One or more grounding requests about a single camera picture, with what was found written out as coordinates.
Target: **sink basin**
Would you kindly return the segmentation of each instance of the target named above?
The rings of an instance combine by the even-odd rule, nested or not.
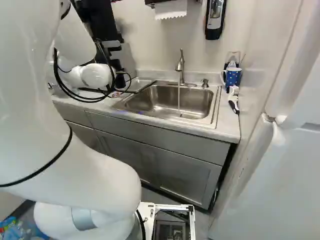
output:
[[[161,119],[212,124],[214,113],[218,114],[218,111],[215,111],[218,92],[220,94],[218,90],[219,86],[205,89],[181,86],[180,109],[178,109],[178,86],[168,82],[156,82],[142,92],[119,101],[113,107]]]
[[[124,105],[126,109],[152,112],[157,116],[203,119],[209,115],[213,98],[214,93],[210,90],[180,87],[179,110],[178,86],[153,85],[128,99]]]

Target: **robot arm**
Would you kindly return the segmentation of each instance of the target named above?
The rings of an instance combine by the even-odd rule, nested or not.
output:
[[[69,23],[69,32],[59,26],[60,3],[10,0],[0,8],[0,190],[41,202],[35,220],[51,237],[124,240],[140,203],[139,176],[72,134],[45,82],[58,28],[55,46],[61,68],[74,69],[95,55],[83,26]],[[71,21],[76,14],[72,6],[69,14]],[[89,212],[96,228],[77,227],[72,209]]]
[[[73,88],[111,85],[113,78],[108,65],[90,63],[80,66],[95,58],[96,46],[73,5],[67,0],[60,2],[61,22],[54,41],[58,49],[60,77]]]

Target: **black soap dispenser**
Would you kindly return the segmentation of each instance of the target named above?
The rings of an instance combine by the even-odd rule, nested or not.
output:
[[[222,34],[227,0],[207,0],[205,15],[205,39],[218,40]]]

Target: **sink cabinet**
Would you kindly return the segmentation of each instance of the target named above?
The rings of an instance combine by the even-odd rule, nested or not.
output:
[[[58,110],[80,140],[130,165],[145,184],[209,208],[230,143],[72,107]]]
[[[98,131],[107,154],[130,165],[142,181],[207,209],[221,166]]]
[[[71,127],[74,134],[88,147],[96,150],[101,154],[106,154],[104,147],[101,144],[101,141],[96,133],[96,131],[92,128],[82,126],[70,121],[66,121],[66,123]]]

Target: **blue mug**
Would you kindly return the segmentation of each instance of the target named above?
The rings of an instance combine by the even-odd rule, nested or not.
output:
[[[227,67],[226,70],[221,71],[220,78],[225,86],[225,90],[229,93],[229,88],[233,85],[238,86],[241,79],[242,69],[239,67]]]

